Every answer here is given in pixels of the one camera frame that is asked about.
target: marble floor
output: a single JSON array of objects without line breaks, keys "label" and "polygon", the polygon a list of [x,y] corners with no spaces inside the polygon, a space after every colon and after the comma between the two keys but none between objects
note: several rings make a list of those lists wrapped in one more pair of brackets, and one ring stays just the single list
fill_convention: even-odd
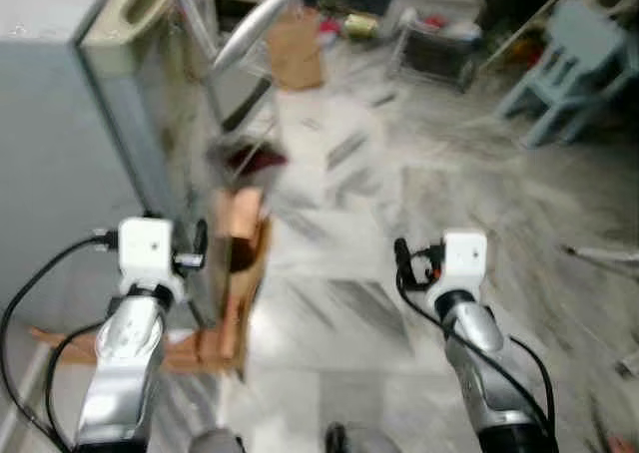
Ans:
[{"label": "marble floor", "polygon": [[[218,422],[251,453],[319,453],[336,420],[378,427],[405,453],[479,451],[440,334],[393,286],[393,240],[417,248],[448,227],[487,232],[483,294],[547,362],[562,453],[600,451],[589,449],[593,405],[610,433],[636,438],[639,383],[613,366],[639,348],[639,273],[560,246],[636,245],[637,144],[594,133],[525,151],[528,121],[489,115],[503,93],[492,80],[464,96],[389,81],[387,55],[337,45],[324,88],[280,94],[291,163],[270,197],[246,383],[167,377],[151,452],[186,451]],[[60,373],[67,428],[89,375]],[[49,450],[33,435],[23,451]]]}]

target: refrigerator door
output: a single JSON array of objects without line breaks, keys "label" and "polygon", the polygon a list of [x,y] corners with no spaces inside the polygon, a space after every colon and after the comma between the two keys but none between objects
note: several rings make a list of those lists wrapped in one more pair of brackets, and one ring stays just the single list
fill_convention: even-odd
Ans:
[{"label": "refrigerator door", "polygon": [[[79,51],[145,209],[177,221],[182,248],[197,219],[228,245],[215,208],[226,185],[205,158],[217,131],[200,82],[205,66],[177,0],[107,0]],[[227,283],[228,251],[209,258],[219,288]],[[200,306],[202,291],[191,291]],[[215,306],[206,306],[215,317]]]}]

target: refrigerator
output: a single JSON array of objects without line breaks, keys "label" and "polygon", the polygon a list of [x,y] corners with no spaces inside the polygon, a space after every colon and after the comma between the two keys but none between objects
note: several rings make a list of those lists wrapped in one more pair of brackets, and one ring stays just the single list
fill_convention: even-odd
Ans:
[{"label": "refrigerator", "polygon": [[[204,152],[212,139],[250,131],[220,125],[246,113],[246,99],[257,108],[256,89],[260,98],[271,90],[262,74],[241,69],[205,88],[206,53],[187,25],[178,0],[0,0],[0,309],[93,228],[153,213],[175,220],[178,245],[188,248],[195,221],[211,220],[214,191],[229,179]],[[224,244],[219,251],[215,283],[224,285]],[[189,293],[215,321],[205,277]],[[118,280],[114,253],[85,249],[47,275],[17,315],[69,331],[104,317]],[[194,326],[184,306],[169,320]]]}]

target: red object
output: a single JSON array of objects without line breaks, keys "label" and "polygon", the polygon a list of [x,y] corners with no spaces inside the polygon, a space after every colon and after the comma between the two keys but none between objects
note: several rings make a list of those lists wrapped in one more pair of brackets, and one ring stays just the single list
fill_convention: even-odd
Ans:
[{"label": "red object", "polygon": [[423,20],[423,23],[426,26],[430,26],[430,27],[436,27],[437,29],[440,29],[442,27],[444,27],[446,24],[448,24],[448,21],[441,16],[428,16]]},{"label": "red object", "polygon": [[340,30],[341,26],[334,19],[326,19],[319,24],[320,32],[339,32]]},{"label": "red object", "polygon": [[[238,169],[244,163],[247,155],[249,155],[252,150],[252,146],[241,148],[227,159],[227,165],[232,169]],[[279,152],[275,152],[269,145],[264,144],[257,152],[254,153],[253,157],[245,165],[241,174],[243,176],[247,176],[268,167],[283,166],[287,162],[288,160],[285,156]]]},{"label": "red object", "polygon": [[532,54],[530,54],[530,57],[528,58],[528,69],[532,69],[533,67],[535,67],[537,63],[539,62],[539,59],[541,59],[542,55],[543,55],[542,48],[539,48],[533,51]]},{"label": "red object", "polygon": [[612,453],[634,453],[635,451],[630,443],[619,438],[611,438],[608,442]]}]

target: cable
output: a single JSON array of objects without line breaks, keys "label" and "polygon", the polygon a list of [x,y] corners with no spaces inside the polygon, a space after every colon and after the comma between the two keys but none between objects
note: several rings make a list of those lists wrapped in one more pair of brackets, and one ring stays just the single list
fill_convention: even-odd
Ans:
[{"label": "cable", "polygon": [[[417,251],[415,253],[412,253],[410,255],[410,258],[415,258],[416,256],[420,256],[420,255],[422,255],[422,251]],[[441,331],[443,331],[446,335],[448,335],[451,338],[454,338],[455,341],[461,343],[463,346],[465,346],[470,351],[475,353],[479,358],[481,358],[484,362],[486,362],[488,365],[490,365],[495,371],[497,371],[500,375],[502,375],[513,386],[513,388],[515,390],[517,390],[517,392],[523,397],[523,399],[526,401],[526,403],[528,403],[528,405],[532,409],[534,415],[537,417],[542,429],[544,430],[545,436],[552,442],[552,447],[553,447],[554,451],[558,452],[559,449],[558,449],[558,446],[557,446],[557,440],[556,440],[555,435],[553,433],[554,432],[554,425],[550,425],[549,424],[548,418],[546,417],[545,413],[543,412],[543,410],[541,409],[541,407],[539,406],[537,401],[530,394],[530,392],[523,385],[521,385],[521,383],[519,383],[510,373],[508,373],[498,362],[496,362],[495,360],[493,360],[492,358],[490,358],[489,356],[484,354],[483,351],[481,351],[481,349],[479,347],[477,347],[473,343],[469,342],[465,338],[459,336],[454,330],[452,330],[450,328],[446,328],[444,325],[441,324],[441,322],[439,320],[437,320],[435,317],[433,317],[432,315],[430,315],[429,313],[424,311],[419,305],[417,305],[415,302],[413,302],[408,297],[408,295],[406,293],[406,289],[403,286],[403,280],[402,280],[402,277],[401,277],[401,268],[403,266],[405,266],[405,265],[398,265],[397,275],[395,277],[395,285],[397,287],[397,291],[399,292],[399,295],[401,296],[401,298],[417,314],[419,314],[420,316],[422,316],[425,319],[427,319],[433,325],[435,325],[439,329],[441,329]]]},{"label": "cable", "polygon": [[550,375],[548,374],[546,365],[543,364],[543,361],[541,361],[541,358],[537,356],[534,350],[530,348],[528,345],[526,345],[523,341],[521,341],[520,339],[512,335],[510,335],[510,340],[514,344],[523,348],[526,351],[526,353],[528,353],[532,357],[534,362],[537,364],[537,367],[539,367],[539,371],[541,372],[541,377],[543,378],[543,387],[546,391],[546,416],[548,417],[548,427],[550,428],[551,433],[554,435],[555,429],[556,429],[555,395],[554,395],[554,392],[552,391],[552,381],[550,380]]},{"label": "cable", "polygon": [[92,325],[88,325],[74,331],[54,348],[54,350],[51,352],[51,356],[49,357],[49,364],[47,365],[47,374],[44,383],[44,404],[45,409],[47,410],[47,418],[49,419],[49,423],[51,423],[52,428],[56,431],[58,436],[63,441],[65,441],[66,444],[69,444],[69,441],[63,436],[62,428],[60,427],[58,417],[56,416],[56,412],[53,407],[53,381],[56,374],[56,366],[58,364],[58,360],[62,356],[64,349],[67,346],[69,346],[79,336],[90,333],[93,330],[100,328],[103,323],[104,321],[96,322]]},{"label": "cable", "polygon": [[24,418],[27,419],[33,426],[35,426],[40,432],[45,435],[55,447],[62,453],[70,453],[69,446],[64,442],[58,432],[51,425],[47,425],[36,415],[33,409],[24,404],[19,397],[18,389],[16,388],[11,373],[9,372],[9,362],[7,358],[7,333],[9,330],[9,322],[13,312],[20,304],[22,299],[33,288],[33,286],[40,281],[40,279],[51,270],[56,264],[58,264],[63,258],[70,253],[78,250],[84,246],[96,243],[103,243],[107,247],[111,247],[113,244],[114,231],[101,231],[100,233],[94,233],[93,235],[83,238],[81,240],[72,243],[53,258],[51,258],[44,266],[42,266],[35,274],[18,290],[15,296],[11,299],[7,308],[2,314],[2,320],[0,320],[0,375],[2,377],[2,383],[6,389],[9,398],[14,403],[18,411]]}]

